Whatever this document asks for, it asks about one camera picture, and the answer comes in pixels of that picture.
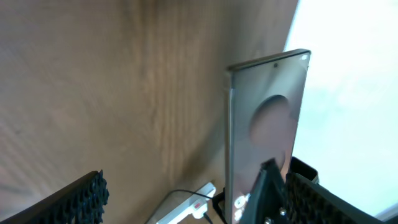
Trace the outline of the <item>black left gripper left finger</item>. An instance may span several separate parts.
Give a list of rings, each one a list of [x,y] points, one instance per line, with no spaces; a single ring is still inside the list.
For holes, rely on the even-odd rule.
[[[103,171],[92,171],[1,224],[100,224],[108,198]]]

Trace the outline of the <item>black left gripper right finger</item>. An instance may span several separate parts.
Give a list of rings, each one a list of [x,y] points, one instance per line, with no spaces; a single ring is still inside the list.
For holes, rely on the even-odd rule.
[[[261,164],[241,218],[244,224],[380,224],[322,186],[294,172],[286,180],[274,159]]]

